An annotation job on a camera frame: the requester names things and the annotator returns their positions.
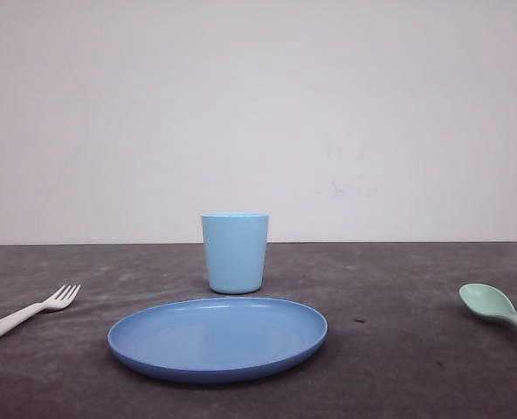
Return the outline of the mint green plastic spoon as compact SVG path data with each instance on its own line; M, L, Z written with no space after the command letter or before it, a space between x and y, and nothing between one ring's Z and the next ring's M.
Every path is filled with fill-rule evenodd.
M461 285L458 295L478 319L517 331L517 309L500 289L483 283Z

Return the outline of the white plastic fork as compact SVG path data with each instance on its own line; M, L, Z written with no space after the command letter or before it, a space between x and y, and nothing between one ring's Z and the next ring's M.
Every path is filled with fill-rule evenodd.
M0 319L0 338L13 328L41 312L57 312L66 309L76 298L81 285L62 285L44 301L33 303Z

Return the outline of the light blue plastic cup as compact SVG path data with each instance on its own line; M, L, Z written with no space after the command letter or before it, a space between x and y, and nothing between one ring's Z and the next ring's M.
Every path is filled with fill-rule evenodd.
M246 294L262 286L269 216L210 213L201 217L209 286L222 294Z

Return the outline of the blue plastic plate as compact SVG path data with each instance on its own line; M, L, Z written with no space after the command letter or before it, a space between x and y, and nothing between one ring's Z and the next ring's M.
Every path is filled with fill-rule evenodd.
M224 384L284 372L323 344L326 318L295 301L223 297L154 306L108 331L113 355L152 378Z

